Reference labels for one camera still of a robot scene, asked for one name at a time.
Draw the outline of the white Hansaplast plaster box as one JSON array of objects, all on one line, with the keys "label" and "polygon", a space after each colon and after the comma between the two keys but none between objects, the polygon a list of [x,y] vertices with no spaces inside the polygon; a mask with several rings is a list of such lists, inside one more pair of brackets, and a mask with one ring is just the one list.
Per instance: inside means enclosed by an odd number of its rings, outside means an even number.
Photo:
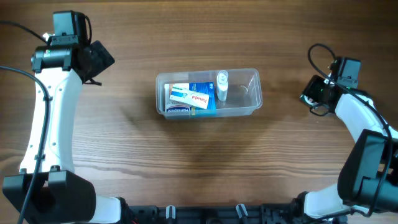
[{"label": "white Hansaplast plaster box", "polygon": [[165,93],[165,112],[166,113],[174,113],[174,112],[190,112],[190,106],[173,101],[170,99],[170,94],[172,90],[173,84],[165,84],[164,85],[164,93]]}]

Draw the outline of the white Panadol caplets box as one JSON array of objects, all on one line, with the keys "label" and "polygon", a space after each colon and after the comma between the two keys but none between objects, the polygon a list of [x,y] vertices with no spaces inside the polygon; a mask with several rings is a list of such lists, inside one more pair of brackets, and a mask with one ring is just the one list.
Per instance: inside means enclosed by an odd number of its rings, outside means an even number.
[{"label": "white Panadol caplets box", "polygon": [[171,89],[170,100],[185,103],[201,109],[207,109],[209,103],[209,95],[191,91],[174,85]]}]

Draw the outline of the white dropper bottle clear cap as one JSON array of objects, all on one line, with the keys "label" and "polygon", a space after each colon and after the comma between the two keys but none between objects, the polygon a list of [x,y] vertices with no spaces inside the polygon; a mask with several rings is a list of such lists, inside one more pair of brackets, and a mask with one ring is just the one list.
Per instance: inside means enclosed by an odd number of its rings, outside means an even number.
[{"label": "white dropper bottle clear cap", "polygon": [[220,101],[226,101],[227,95],[228,95],[228,77],[229,73],[226,70],[220,70],[218,72],[216,82],[216,94],[217,97]]}]

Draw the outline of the blue VapoDrops box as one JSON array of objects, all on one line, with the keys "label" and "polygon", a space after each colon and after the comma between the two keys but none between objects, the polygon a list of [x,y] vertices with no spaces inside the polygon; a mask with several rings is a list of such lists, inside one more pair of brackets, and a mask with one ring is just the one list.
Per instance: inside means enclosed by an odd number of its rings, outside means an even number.
[{"label": "blue VapoDrops box", "polygon": [[206,109],[191,106],[191,116],[210,116],[216,114],[215,85],[213,82],[190,83],[189,90],[209,95]]}]

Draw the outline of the green balm box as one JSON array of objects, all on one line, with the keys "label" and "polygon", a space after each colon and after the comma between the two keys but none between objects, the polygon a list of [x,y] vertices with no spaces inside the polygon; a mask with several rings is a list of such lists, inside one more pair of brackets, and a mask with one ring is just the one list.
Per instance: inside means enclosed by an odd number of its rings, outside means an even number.
[{"label": "green balm box", "polygon": [[307,102],[309,105],[314,105],[315,102],[313,99],[309,98],[308,96],[304,96],[304,100]]}]

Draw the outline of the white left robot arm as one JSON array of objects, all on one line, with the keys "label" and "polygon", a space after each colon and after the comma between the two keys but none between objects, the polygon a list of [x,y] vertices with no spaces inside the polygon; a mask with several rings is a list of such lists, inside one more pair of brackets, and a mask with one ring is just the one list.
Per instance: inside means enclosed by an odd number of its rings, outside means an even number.
[{"label": "white left robot arm", "polygon": [[98,195],[75,174],[72,137],[84,83],[114,63],[99,41],[52,36],[32,56],[36,97],[32,129],[17,175],[4,178],[4,196],[29,223],[121,223],[128,209],[117,197]]}]

